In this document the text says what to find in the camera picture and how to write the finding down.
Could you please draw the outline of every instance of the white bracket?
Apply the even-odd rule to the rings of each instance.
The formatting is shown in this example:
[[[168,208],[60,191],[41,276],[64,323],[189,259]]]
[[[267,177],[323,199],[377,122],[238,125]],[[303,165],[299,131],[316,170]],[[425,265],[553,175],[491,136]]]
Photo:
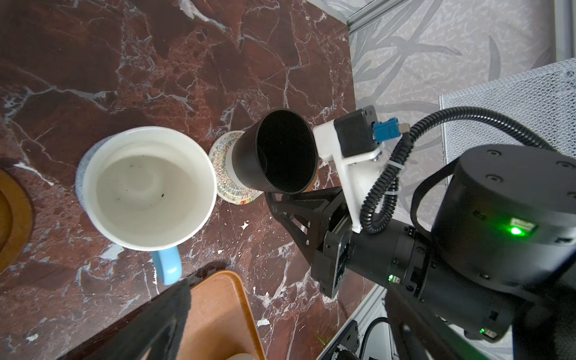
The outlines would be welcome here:
[[[344,191],[348,211],[352,218],[352,231],[359,233],[360,208],[368,192],[386,167],[387,159],[382,156],[384,143],[369,153],[343,157],[334,120],[313,129],[318,155],[324,161],[334,161],[338,178]]]

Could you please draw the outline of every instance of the black cable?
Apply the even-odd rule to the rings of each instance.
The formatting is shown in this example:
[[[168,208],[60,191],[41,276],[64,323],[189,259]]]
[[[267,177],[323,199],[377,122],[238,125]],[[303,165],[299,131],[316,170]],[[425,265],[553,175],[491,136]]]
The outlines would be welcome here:
[[[400,141],[398,141],[389,161],[403,166],[410,156],[416,140],[433,127],[452,120],[478,121],[502,130],[524,145],[556,151],[546,140],[506,115],[484,108],[455,107],[432,113],[414,124],[410,131],[403,134]],[[388,163],[376,183],[372,186],[372,189],[368,192],[360,210],[360,223],[366,232],[370,234],[380,233],[386,229],[388,222],[392,219],[398,196],[386,195],[385,193],[387,191],[397,191],[400,170],[400,168]],[[384,197],[382,209],[376,214],[376,209],[382,197]]]
[[[362,345],[360,347],[360,353],[358,355],[358,359],[362,360],[362,358],[364,357],[364,351],[366,351],[366,344],[368,344],[368,336],[370,336],[372,329],[376,325],[378,325],[379,323],[387,323],[388,324],[388,318],[387,317],[377,317],[376,319],[372,320],[370,325],[368,325],[368,327],[366,328],[366,332],[364,333],[364,338],[362,339]]]

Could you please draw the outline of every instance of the black plastic cup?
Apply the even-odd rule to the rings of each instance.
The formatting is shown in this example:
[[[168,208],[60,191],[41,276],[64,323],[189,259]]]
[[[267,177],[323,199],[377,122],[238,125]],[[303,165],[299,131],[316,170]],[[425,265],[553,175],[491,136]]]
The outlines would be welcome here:
[[[292,110],[277,109],[234,143],[232,167],[248,188],[297,194],[316,178],[318,151],[312,130]]]

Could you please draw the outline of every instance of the light blue handle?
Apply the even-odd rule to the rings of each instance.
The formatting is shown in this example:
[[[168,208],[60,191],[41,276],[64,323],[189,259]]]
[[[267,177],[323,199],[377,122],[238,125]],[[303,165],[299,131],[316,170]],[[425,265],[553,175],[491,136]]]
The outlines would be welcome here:
[[[182,262],[178,247],[160,251],[151,251],[152,261],[156,268],[158,278],[164,285],[172,285],[182,277]]]

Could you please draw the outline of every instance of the patterned coaster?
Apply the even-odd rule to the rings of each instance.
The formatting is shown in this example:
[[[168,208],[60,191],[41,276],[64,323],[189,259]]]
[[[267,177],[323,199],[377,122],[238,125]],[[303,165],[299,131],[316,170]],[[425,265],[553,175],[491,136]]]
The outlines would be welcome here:
[[[230,149],[232,143],[242,136],[243,133],[243,131],[227,132],[216,140],[208,153],[214,171],[216,171],[218,196],[236,205],[247,204],[262,194],[262,192],[258,190],[239,187],[230,179],[226,171],[226,152]]]

